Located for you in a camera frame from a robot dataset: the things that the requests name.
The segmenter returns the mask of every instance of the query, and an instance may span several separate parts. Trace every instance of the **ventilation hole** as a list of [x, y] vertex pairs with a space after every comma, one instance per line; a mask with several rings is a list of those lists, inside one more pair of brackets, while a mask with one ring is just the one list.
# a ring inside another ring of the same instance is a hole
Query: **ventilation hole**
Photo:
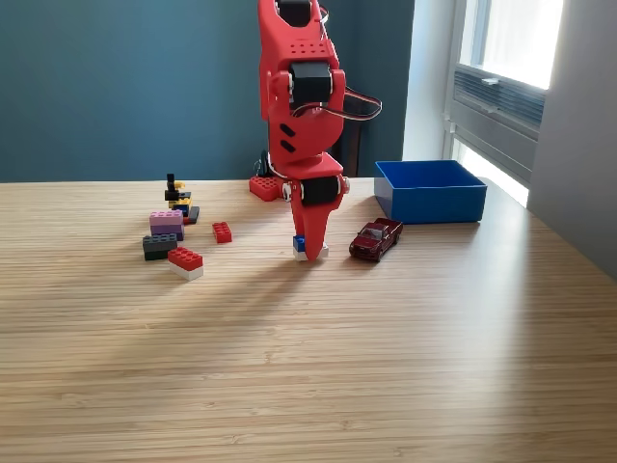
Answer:
[[286, 125], [284, 123], [281, 124], [281, 130], [285, 133], [285, 135], [287, 135], [288, 137], [294, 137], [296, 135], [296, 132], [294, 132], [291, 127], [289, 125]]
[[288, 150], [289, 152], [294, 152], [296, 148], [285, 140], [281, 140], [281, 146]]

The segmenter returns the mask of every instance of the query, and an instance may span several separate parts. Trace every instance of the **blue plastic bin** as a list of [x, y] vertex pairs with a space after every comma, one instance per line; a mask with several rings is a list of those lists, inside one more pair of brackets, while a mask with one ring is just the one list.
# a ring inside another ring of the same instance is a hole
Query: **blue plastic bin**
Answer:
[[404, 224], [482, 220], [487, 186], [456, 161], [376, 162], [375, 197]]

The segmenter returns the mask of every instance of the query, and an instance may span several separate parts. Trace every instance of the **red lego brick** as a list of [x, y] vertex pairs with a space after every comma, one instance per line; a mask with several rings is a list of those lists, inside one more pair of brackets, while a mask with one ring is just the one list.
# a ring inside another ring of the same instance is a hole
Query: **red lego brick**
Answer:
[[232, 241], [231, 230], [229, 229], [227, 222], [212, 224], [212, 231], [214, 232], [217, 243], [223, 244], [230, 243]]
[[167, 254], [169, 262], [191, 272], [203, 266], [203, 257], [186, 248], [176, 248]]
[[282, 198], [282, 178], [251, 177], [249, 190], [263, 201], [274, 201], [277, 198]]

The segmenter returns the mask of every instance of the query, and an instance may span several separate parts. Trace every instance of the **white lego brick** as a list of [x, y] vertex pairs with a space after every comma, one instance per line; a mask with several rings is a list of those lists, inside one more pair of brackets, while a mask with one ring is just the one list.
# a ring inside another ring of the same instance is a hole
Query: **white lego brick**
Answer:
[[319, 259], [327, 259], [330, 255], [330, 248], [326, 243], [324, 243], [323, 248], [321, 248], [321, 252], [319, 253]]
[[176, 275], [184, 278], [185, 280], [188, 280], [189, 282], [203, 276], [203, 266], [189, 272], [188, 270], [184, 270], [183, 268], [178, 267], [174, 263], [170, 262], [170, 270], [172, 270]]
[[[317, 258], [326, 259], [329, 255], [330, 255], [330, 248], [328, 247], [326, 243], [324, 243], [324, 246], [321, 249], [321, 252], [319, 253], [319, 256]], [[299, 253], [296, 250], [296, 248], [293, 248], [293, 257], [299, 262], [304, 262], [305, 260], [309, 260], [309, 258], [307, 258], [307, 253]]]
[[299, 262], [309, 260], [309, 258], [307, 258], [307, 253], [299, 253], [296, 248], [293, 248], [293, 257]]

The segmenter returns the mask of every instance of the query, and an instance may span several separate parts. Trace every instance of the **toy car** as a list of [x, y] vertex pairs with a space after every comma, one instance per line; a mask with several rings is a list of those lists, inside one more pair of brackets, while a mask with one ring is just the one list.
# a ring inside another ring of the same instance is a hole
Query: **toy car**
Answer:
[[349, 245], [354, 258], [380, 261], [384, 253], [396, 243], [403, 231], [403, 223], [396, 220], [377, 219], [366, 224]]

